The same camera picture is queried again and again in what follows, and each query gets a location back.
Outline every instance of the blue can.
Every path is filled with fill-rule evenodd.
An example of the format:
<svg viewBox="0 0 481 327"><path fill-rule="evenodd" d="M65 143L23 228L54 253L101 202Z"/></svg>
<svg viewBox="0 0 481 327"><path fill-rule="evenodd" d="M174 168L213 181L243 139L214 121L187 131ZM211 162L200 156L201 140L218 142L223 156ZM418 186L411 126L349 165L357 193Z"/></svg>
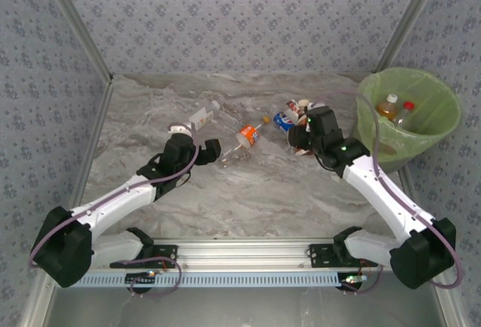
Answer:
<svg viewBox="0 0 481 327"><path fill-rule="evenodd" d="M292 120L290 120L282 111L276 114L274 117L274 123L285 133L294 126L294 122L292 122Z"/></svg>

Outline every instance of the green trash bin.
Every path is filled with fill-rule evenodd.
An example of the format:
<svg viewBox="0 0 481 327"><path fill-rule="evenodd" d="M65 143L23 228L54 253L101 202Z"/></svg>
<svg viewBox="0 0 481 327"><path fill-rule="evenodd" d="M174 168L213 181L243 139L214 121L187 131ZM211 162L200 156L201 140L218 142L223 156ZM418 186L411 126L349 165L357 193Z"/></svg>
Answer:
<svg viewBox="0 0 481 327"><path fill-rule="evenodd" d="M461 105L449 86L427 71L410 68L389 68L366 77L359 85L374 107L390 93L398 96L396 107L402 110L405 101L415 104L410 115L409 132L395 128L377 114L380 124L379 164L386 172L397 171L414 156L432 147L459 124ZM374 150L376 127L369 107L357 98L358 122L353 136L371 151Z"/></svg>

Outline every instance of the trash can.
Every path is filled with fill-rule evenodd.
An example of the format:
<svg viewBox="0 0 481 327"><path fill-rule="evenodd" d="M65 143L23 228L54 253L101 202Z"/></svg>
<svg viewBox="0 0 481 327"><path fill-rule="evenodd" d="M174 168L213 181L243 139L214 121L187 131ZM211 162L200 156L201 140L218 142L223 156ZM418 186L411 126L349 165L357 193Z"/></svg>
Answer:
<svg viewBox="0 0 481 327"><path fill-rule="evenodd" d="M410 115L410 131L395 128L377 114L380 124L379 164L386 172L397 171L414 156L432 147L450 132L461 119L461 105L456 95L442 80L427 71L410 68L389 68L366 77L359 85L374 107L390 93L398 96L396 107L405 101L415 104ZM357 99L358 122L353 136L371 151L374 150L376 127L369 107Z"/></svg>

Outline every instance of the marble surface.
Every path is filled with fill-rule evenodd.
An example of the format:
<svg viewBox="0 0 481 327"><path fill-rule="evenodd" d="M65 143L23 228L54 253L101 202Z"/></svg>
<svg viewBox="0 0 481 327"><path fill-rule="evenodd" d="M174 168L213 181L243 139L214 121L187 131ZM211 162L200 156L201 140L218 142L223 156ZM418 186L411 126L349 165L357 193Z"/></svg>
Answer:
<svg viewBox="0 0 481 327"><path fill-rule="evenodd" d="M226 148L242 125L272 117L289 99L355 89L357 80L336 74L116 76L83 203L119 186L162 152L167 126L186 121L203 98L223 104L198 132L199 140L219 138ZM328 104L348 135L355 123L354 98L334 95ZM153 237L331 237L350 226L390 234L357 190L321 169L312 156L294 156L274 124L265 127L245 160L227 168L194 167L184 186L107 232L131 226Z"/></svg>

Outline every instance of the wall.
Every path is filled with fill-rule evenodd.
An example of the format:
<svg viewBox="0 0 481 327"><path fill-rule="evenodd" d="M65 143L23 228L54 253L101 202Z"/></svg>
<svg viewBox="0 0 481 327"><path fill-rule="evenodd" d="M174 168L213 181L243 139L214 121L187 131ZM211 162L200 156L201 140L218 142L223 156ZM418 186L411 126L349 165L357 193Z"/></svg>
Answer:
<svg viewBox="0 0 481 327"><path fill-rule="evenodd" d="M408 0L73 0L114 74L370 71Z"/></svg>
<svg viewBox="0 0 481 327"><path fill-rule="evenodd" d="M452 86L464 115L451 136L410 164L423 205L449 217L467 272L462 294L481 325L481 0L430 0L396 60Z"/></svg>
<svg viewBox="0 0 481 327"><path fill-rule="evenodd" d="M1 0L0 325L16 326L27 255L68 203L104 85L54 0Z"/></svg>

